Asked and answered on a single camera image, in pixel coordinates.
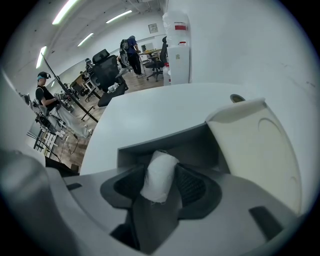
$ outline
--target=person in blue shirt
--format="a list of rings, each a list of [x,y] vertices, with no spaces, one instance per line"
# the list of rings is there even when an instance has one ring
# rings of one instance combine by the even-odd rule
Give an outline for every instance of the person in blue shirt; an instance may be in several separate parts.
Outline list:
[[[128,61],[130,65],[133,68],[134,73],[138,78],[145,77],[146,74],[141,73],[141,65],[140,65],[140,59],[138,53],[141,53],[141,51],[138,48],[138,44],[136,41],[136,38],[132,35],[128,39],[128,45],[129,49],[127,51],[128,54]]]

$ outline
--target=white ceiling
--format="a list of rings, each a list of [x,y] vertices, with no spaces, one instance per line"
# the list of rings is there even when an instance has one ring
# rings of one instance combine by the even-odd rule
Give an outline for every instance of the white ceiling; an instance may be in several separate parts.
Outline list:
[[[40,0],[16,29],[2,55],[2,65],[9,78],[36,63],[40,49],[47,46],[46,58],[72,51],[90,33],[97,36],[118,21],[138,13],[160,9],[159,0],[78,0],[57,25],[53,20],[67,0]],[[106,21],[132,10],[109,24]]]

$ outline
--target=office chair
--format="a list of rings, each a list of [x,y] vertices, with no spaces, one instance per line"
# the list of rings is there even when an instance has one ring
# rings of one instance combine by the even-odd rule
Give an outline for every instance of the office chair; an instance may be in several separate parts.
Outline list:
[[[149,80],[149,77],[153,77],[155,76],[155,81],[158,82],[158,75],[159,74],[163,74],[163,71],[160,70],[161,68],[163,68],[165,66],[165,63],[167,62],[166,60],[166,54],[167,54],[167,37],[165,36],[162,39],[162,49],[160,52],[160,60],[157,60],[157,56],[155,57],[151,57],[150,59],[152,59],[153,62],[147,63],[145,64],[145,67],[147,69],[152,69],[152,74],[146,77],[146,80]]]
[[[93,72],[95,73],[100,82],[100,86],[104,91],[104,94],[98,102],[98,106],[105,107],[110,103],[112,98],[125,94],[125,91],[128,90],[128,86],[123,77],[118,76],[119,70],[117,57],[115,55],[110,56],[110,53],[104,49],[94,55],[92,61],[94,63]],[[118,83],[119,87],[115,90],[115,92],[107,93],[108,87],[112,86],[114,83]]]

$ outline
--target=ceiling light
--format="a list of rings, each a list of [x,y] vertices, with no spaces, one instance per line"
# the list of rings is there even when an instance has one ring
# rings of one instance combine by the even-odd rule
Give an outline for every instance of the ceiling light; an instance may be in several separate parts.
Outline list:
[[[87,40],[89,37],[91,37],[93,34],[94,34],[94,33],[90,33],[85,39],[83,39],[83,40],[81,41],[81,43],[78,44],[78,47],[79,47],[80,45],[82,45],[82,44],[84,43],[84,41],[86,41],[86,40]]]
[[[47,49],[47,47],[46,46],[44,46],[44,47],[42,47],[41,48],[41,50],[40,50],[40,53],[39,53],[39,57],[38,57],[38,61],[37,61],[37,63],[36,63],[36,69],[37,68],[39,68],[40,67],[40,65],[41,65],[41,61],[42,61],[42,55],[41,54],[45,54],[45,51],[46,51],[46,49]]]
[[[129,13],[132,13],[132,10],[128,10],[128,11],[126,11],[126,12],[124,12],[124,13],[118,15],[118,16],[115,16],[114,18],[108,20],[106,23],[110,23],[110,22],[114,21],[115,19],[118,19],[118,18],[120,18],[121,16],[126,15],[126,14],[129,14]]]
[[[78,0],[69,0],[66,2],[66,4],[62,7],[62,9],[59,11],[58,15],[55,17],[54,21],[52,22],[52,25],[58,24],[62,18],[67,14],[69,9],[77,2]]]

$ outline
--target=mesh chair back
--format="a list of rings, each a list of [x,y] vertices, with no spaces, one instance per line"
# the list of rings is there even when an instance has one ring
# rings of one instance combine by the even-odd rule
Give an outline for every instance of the mesh chair back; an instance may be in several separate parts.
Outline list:
[[[117,57],[115,55],[111,55],[100,59],[93,66],[93,72],[98,78],[102,90],[107,92],[108,87],[118,81],[116,79],[116,76],[119,74]]]
[[[167,37],[165,36],[163,39],[162,39],[162,49],[161,49],[161,52],[160,52],[160,61],[162,63],[166,63],[167,62],[167,59],[166,59],[166,54],[167,54]]]

